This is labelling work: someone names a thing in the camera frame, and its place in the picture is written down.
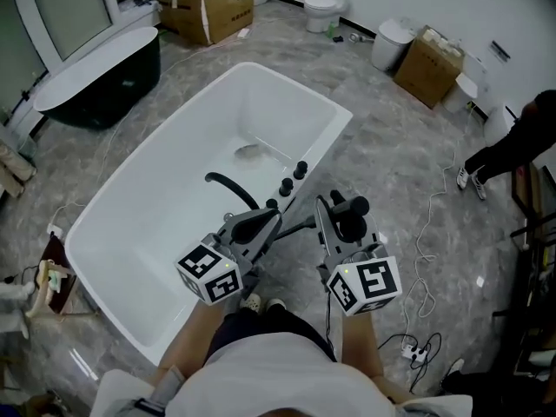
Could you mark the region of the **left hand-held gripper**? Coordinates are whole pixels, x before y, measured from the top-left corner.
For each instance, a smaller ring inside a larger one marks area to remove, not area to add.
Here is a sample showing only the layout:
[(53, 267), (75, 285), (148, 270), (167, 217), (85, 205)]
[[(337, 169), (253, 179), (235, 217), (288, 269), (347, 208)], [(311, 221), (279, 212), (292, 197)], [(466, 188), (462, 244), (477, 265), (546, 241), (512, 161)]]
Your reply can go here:
[(207, 305), (233, 295), (247, 298), (258, 285), (255, 260), (266, 251), (282, 224), (274, 208), (229, 217), (217, 233), (175, 239), (175, 269), (184, 285)]

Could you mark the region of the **person's left forearm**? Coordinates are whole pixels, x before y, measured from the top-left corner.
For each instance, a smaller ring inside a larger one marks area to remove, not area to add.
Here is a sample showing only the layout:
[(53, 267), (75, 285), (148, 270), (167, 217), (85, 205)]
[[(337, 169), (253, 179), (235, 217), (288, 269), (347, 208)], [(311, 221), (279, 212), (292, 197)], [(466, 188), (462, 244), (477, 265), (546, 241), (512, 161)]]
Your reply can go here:
[(156, 373), (149, 381), (156, 386), (162, 377), (176, 367), (188, 379), (199, 371), (206, 359), (210, 342), (222, 324), (225, 304), (209, 306), (198, 301), (189, 318), (166, 349)]

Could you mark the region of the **person's right forearm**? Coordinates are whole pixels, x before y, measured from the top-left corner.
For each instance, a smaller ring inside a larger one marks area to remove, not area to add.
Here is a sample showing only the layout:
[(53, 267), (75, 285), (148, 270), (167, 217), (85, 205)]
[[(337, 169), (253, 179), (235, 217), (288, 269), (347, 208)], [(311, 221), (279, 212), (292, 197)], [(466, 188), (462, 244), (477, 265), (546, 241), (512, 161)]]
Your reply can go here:
[(371, 380), (384, 375), (371, 312), (343, 317), (341, 362)]

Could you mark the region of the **white rectangular bathtub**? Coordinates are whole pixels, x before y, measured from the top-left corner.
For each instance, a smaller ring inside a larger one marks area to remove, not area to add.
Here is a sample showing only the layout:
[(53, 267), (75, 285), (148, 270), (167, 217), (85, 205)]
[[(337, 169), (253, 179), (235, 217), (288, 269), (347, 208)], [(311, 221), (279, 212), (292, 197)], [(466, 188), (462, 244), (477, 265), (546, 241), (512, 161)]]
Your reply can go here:
[(65, 240), (69, 264), (103, 313), (157, 364), (196, 304), (175, 260), (246, 204), (275, 199), (299, 162), (314, 169), (352, 113), (258, 63), (239, 63), (185, 102), (119, 166)]

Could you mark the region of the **dark green oval bathtub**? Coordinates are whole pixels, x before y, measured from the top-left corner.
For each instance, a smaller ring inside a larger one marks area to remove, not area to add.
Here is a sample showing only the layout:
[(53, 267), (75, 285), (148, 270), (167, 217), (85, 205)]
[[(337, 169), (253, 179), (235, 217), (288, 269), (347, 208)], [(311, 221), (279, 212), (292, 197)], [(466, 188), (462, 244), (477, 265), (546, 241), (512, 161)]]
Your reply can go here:
[(52, 77), (37, 93), (35, 111), (83, 129), (107, 129), (159, 82), (158, 29), (122, 34)]

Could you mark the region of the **black curved faucet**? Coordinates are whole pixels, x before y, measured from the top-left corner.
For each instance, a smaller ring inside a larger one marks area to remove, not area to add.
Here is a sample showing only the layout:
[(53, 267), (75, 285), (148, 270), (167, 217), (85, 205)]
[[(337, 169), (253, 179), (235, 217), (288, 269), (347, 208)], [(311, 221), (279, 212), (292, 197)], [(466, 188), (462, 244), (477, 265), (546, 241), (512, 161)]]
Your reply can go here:
[(251, 210), (259, 209), (259, 205), (257, 201), (245, 190), (241, 187), (238, 183), (233, 181), (232, 179), (228, 178), (227, 176), (217, 173), (217, 172), (208, 172), (204, 177), (206, 182), (218, 182), (225, 188), (232, 191), (235, 195), (237, 195), (243, 202), (247, 204), (247, 206)]

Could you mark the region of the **person's black trousers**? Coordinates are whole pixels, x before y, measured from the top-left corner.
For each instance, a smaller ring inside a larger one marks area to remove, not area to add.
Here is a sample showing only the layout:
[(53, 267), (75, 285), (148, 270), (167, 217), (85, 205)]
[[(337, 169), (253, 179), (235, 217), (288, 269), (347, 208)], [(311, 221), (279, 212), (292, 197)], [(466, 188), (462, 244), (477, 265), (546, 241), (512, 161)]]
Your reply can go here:
[(261, 335), (290, 333), (312, 341), (331, 361), (336, 361), (333, 349), (306, 321), (279, 305), (271, 306), (263, 314), (240, 308), (227, 314), (210, 342), (205, 361), (217, 350), (236, 341)]

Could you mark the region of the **white power strip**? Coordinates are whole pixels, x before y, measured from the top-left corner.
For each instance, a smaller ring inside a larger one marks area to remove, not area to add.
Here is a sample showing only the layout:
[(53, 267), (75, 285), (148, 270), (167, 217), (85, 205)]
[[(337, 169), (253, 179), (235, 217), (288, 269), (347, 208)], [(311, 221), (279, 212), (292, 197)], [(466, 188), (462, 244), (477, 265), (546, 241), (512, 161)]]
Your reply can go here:
[(410, 361), (423, 363), (427, 358), (428, 351), (423, 347), (406, 344), (401, 350), (401, 355), (403, 358), (406, 358)]

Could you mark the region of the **person's white shirt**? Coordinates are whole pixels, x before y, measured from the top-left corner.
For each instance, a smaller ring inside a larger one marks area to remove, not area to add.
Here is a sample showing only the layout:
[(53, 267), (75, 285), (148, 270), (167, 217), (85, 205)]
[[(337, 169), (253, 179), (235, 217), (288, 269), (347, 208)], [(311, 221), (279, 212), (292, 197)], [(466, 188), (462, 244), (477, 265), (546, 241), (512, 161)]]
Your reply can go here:
[(296, 334), (261, 334), (217, 350), (188, 379), (157, 387), (121, 370), (103, 376), (90, 417), (471, 417), (473, 400), (448, 395), (395, 405), (360, 371)]

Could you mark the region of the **white round bin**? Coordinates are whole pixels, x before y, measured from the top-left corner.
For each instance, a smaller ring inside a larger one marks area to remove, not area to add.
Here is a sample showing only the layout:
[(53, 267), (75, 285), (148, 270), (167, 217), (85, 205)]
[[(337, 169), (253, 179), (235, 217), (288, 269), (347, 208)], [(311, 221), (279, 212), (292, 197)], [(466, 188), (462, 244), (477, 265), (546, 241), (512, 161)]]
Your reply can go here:
[(383, 22), (374, 39), (372, 65), (378, 70), (390, 70), (415, 36), (414, 23), (408, 17), (390, 18)]

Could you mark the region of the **black metal rack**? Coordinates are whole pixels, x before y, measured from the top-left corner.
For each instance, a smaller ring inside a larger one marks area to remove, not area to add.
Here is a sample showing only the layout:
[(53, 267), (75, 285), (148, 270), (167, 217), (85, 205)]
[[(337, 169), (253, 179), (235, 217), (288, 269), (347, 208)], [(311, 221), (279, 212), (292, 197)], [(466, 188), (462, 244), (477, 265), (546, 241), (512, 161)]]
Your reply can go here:
[(509, 304), (492, 312), (502, 325), (493, 371), (533, 375), (556, 352), (556, 181), (527, 164), (512, 173), (512, 198), (525, 220), (510, 234), (518, 256)]

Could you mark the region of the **large open cardboard box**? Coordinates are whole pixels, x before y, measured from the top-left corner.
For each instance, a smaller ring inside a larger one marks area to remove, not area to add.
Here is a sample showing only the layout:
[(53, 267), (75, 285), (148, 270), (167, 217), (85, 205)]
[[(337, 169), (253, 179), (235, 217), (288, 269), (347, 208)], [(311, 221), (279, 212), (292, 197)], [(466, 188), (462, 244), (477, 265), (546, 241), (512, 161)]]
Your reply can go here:
[(219, 43), (248, 27), (254, 0), (156, 0), (161, 24), (202, 46)]

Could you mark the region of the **white plush toy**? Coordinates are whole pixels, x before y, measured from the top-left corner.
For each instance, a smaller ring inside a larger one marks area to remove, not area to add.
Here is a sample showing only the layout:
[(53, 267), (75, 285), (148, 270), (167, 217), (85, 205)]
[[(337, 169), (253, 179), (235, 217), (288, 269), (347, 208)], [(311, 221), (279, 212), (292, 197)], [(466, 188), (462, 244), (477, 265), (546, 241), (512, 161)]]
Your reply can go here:
[(0, 300), (27, 301), (35, 291), (33, 281), (24, 284), (0, 282)]

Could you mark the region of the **large white framed window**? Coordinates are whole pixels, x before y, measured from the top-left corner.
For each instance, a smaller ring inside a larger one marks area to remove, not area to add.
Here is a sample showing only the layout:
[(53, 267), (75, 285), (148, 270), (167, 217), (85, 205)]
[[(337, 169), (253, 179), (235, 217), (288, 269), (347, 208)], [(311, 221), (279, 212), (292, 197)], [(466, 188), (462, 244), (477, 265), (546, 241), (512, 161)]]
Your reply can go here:
[(29, 86), (109, 39), (156, 22), (154, 0), (0, 0), (0, 75)]

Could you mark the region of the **black wall socket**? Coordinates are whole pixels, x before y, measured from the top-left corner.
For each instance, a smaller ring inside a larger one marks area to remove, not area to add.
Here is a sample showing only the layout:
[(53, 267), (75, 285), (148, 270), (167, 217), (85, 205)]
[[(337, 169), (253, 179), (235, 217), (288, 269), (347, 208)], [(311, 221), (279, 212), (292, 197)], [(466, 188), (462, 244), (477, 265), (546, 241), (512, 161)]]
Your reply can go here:
[(496, 41), (492, 40), (489, 48), (502, 63), (507, 63), (511, 59), (510, 55)]

